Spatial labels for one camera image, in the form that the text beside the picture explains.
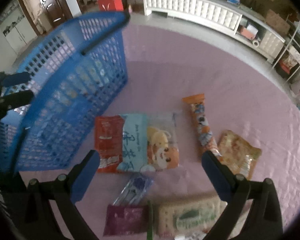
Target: red gift bag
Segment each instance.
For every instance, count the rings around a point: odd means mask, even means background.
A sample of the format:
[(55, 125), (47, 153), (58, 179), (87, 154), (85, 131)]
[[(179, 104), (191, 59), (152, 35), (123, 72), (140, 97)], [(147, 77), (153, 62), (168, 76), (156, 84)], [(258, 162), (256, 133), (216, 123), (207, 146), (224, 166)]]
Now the red gift bag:
[(122, 0), (97, 0), (100, 11), (123, 11)]

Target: cardboard box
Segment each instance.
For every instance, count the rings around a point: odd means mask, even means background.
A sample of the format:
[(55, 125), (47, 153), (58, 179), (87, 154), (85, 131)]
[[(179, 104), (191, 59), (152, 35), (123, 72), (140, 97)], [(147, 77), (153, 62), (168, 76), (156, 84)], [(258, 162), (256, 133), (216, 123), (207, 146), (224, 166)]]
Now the cardboard box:
[(281, 36), (286, 36), (290, 29), (290, 24), (271, 9), (267, 12), (266, 23), (276, 30)]
[(122, 0), (97, 0), (100, 11), (123, 11)]
[(246, 27), (243, 27), (241, 25), (239, 28), (239, 32), (242, 36), (246, 37), (247, 39), (249, 39), (251, 41), (256, 37), (256, 35), (254, 33), (250, 32)]

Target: purple snack package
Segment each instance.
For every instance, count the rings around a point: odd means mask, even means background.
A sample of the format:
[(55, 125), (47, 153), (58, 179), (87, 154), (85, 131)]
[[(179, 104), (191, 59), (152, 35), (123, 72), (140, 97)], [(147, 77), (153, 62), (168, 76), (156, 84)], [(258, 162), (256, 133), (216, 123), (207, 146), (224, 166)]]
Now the purple snack package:
[(108, 205), (103, 236), (144, 233), (148, 229), (149, 206)]

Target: basket handle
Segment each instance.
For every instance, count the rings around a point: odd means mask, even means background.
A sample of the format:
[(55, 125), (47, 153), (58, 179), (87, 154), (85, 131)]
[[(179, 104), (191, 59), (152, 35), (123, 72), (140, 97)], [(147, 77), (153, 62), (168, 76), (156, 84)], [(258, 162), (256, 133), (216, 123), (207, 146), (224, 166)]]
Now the basket handle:
[(101, 41), (103, 41), (105, 38), (107, 38), (110, 34), (120, 30), (122, 27), (128, 24), (130, 21), (130, 13), (128, 10), (122, 11), (122, 14), (124, 15), (124, 20), (122, 22), (119, 22), (112, 26), (111, 28), (108, 28), (104, 33), (100, 35), (97, 39), (93, 40), (90, 44), (88, 44), (84, 49), (81, 50), (81, 55), (85, 56), (89, 53), (90, 50), (92, 50), (96, 45), (98, 45)]

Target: orange snack package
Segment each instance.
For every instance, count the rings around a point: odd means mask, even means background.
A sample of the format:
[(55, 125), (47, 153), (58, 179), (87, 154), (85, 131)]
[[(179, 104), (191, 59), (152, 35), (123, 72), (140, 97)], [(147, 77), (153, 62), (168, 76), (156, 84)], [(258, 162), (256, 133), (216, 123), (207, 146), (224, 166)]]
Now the orange snack package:
[(251, 146), (245, 139), (230, 130), (222, 132), (219, 142), (222, 164), (228, 166), (233, 174), (242, 174), (251, 180), (261, 149)]
[(204, 99), (204, 94), (198, 94), (183, 98), (182, 100), (191, 107), (193, 122), (201, 144), (201, 154), (210, 150), (220, 160), (221, 155), (205, 115)]

